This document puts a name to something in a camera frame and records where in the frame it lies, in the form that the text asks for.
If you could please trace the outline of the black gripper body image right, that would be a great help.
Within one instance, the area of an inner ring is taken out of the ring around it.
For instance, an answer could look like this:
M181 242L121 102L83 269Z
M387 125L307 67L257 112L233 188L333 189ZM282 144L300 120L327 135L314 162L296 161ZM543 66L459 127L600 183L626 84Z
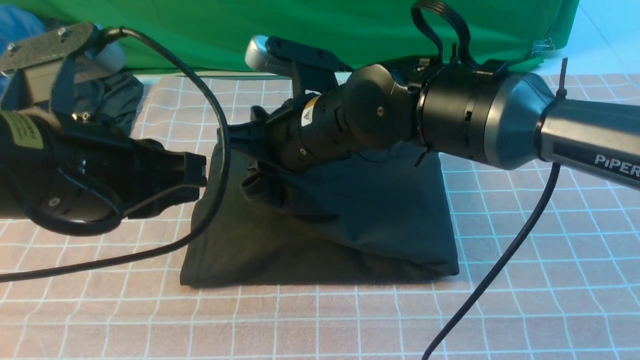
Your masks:
M344 160L351 154L345 95L300 95L267 112L250 109L249 121L228 126L233 150L288 173Z

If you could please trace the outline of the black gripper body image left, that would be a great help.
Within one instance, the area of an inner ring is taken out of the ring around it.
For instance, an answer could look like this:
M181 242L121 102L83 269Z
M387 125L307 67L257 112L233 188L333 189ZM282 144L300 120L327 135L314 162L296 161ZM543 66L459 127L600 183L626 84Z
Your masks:
M34 117L46 183L30 191L34 223L121 223L194 202L207 184L203 155L132 139L110 119Z

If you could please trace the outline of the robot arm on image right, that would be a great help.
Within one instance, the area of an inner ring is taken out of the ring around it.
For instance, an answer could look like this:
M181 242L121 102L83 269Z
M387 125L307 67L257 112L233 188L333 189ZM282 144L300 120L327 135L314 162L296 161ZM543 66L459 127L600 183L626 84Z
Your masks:
M567 99L530 72L441 64L410 72L381 63L222 130L238 152L301 173L366 150L411 142L423 152L501 170L533 160L639 188L639 107Z

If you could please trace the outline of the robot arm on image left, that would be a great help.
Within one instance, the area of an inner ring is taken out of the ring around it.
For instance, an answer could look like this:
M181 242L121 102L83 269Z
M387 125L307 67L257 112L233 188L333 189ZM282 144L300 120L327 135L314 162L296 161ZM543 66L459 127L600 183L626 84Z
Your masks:
M207 185L207 159L132 139L106 120L64 119L30 109L1 112L1 217L26 215L17 197L51 217L99 222L149 219L195 202Z

